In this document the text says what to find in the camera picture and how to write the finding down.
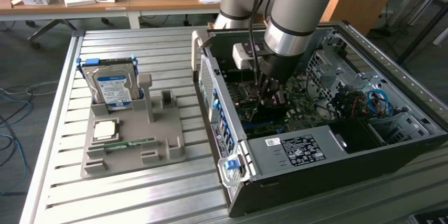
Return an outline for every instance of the blue tab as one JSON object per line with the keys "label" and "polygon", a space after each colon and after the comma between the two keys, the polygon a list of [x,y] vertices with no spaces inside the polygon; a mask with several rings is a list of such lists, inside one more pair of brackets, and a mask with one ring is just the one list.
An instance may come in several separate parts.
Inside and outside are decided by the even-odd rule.
{"label": "blue tab", "polygon": [[240,165],[240,162],[238,159],[234,159],[234,160],[228,160],[226,163],[224,163],[224,166],[226,166],[226,169],[227,170],[234,170],[234,169],[239,169],[239,167],[242,166]]}
{"label": "blue tab", "polygon": [[218,105],[219,105],[219,100],[218,100],[218,99],[215,99],[215,101],[214,101],[214,109],[216,109],[216,108],[218,108]]}
{"label": "blue tab", "polygon": [[98,64],[100,64],[100,59],[99,58],[87,59],[86,63],[84,63],[84,66],[92,66],[92,65],[98,65]]}

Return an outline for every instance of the caster wheel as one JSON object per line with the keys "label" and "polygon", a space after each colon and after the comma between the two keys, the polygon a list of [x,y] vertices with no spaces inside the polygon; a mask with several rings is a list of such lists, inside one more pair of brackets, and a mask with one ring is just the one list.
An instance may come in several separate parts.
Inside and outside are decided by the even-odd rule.
{"label": "caster wheel", "polygon": [[40,43],[39,42],[31,42],[30,43],[31,48],[40,49]]}
{"label": "caster wheel", "polygon": [[30,27],[36,27],[36,23],[31,20],[27,20],[26,21],[26,24],[30,26]]}
{"label": "caster wheel", "polygon": [[103,22],[104,25],[111,24],[111,22],[110,22],[110,20],[107,18],[102,18],[102,22]]}

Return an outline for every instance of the hard drive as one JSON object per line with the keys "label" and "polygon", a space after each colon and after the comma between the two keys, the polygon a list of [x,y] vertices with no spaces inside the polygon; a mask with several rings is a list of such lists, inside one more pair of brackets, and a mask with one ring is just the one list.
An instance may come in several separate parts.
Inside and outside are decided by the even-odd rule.
{"label": "hard drive", "polygon": [[142,98],[138,87],[138,61],[135,56],[123,59],[78,59],[78,68],[87,80],[92,99],[107,108],[123,110],[132,106],[132,100]]}

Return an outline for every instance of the motherboard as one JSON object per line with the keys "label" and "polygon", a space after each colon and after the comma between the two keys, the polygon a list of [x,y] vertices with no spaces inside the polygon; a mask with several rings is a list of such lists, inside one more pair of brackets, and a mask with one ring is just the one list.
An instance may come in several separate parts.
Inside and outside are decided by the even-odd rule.
{"label": "motherboard", "polygon": [[315,127],[330,119],[328,113],[320,115],[315,103],[306,91],[306,82],[302,77],[291,78],[286,84],[288,103],[287,113],[264,122],[251,122],[247,115],[256,107],[259,94],[254,81],[228,82],[228,90],[240,117],[248,139],[292,132]]}

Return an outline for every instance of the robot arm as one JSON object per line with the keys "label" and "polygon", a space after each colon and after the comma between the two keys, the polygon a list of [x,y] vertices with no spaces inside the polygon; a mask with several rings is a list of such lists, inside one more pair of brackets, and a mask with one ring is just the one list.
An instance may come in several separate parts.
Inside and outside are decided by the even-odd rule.
{"label": "robot arm", "polygon": [[[252,10],[248,8],[251,5],[246,3],[254,3],[254,1],[222,0],[216,28],[247,27]],[[259,104],[263,104],[264,100],[270,100],[267,102],[274,101],[274,104],[278,105],[286,102],[283,86],[295,72],[328,2],[330,0],[274,1],[271,19],[264,33],[264,45],[262,46],[267,50],[263,50],[259,65],[256,60],[254,64],[260,97]],[[254,59],[259,59],[256,51],[252,52],[251,50],[251,54]]]}

